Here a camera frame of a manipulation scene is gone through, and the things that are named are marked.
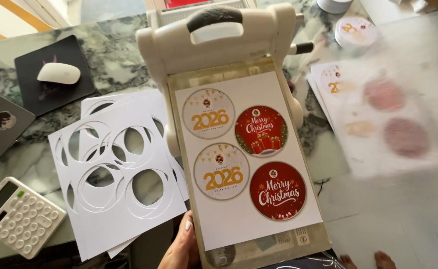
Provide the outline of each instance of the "calculator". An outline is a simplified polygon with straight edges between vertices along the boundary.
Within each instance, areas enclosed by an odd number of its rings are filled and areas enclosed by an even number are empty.
[[[66,217],[66,211],[13,177],[0,183],[0,241],[34,258]]]

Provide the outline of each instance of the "black mouse pad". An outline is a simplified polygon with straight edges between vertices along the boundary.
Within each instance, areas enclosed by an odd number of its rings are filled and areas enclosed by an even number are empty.
[[[79,68],[81,76],[75,84],[38,81],[46,63],[63,63]],[[74,35],[14,59],[23,107],[36,116],[62,107],[96,91],[81,46]]]

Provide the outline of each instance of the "white nail polish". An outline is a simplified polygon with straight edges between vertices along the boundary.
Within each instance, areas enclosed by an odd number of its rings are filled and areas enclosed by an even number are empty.
[[[192,222],[187,221],[186,222],[186,231],[189,230],[189,228],[191,228]]]

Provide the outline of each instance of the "black cable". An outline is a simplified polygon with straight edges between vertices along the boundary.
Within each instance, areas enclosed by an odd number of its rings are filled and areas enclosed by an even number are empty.
[[[324,187],[324,183],[327,183],[329,181],[330,181],[330,178],[326,178],[326,179],[323,179],[321,182],[314,182],[314,184],[320,185],[320,189],[318,190],[317,196],[319,196],[320,193],[322,192],[322,188]]]

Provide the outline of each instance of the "white mouse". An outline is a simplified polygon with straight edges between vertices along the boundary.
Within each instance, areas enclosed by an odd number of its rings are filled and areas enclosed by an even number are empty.
[[[78,82],[80,76],[81,71],[75,66],[61,63],[47,63],[43,65],[43,68],[39,71],[37,79],[39,81],[74,84]]]

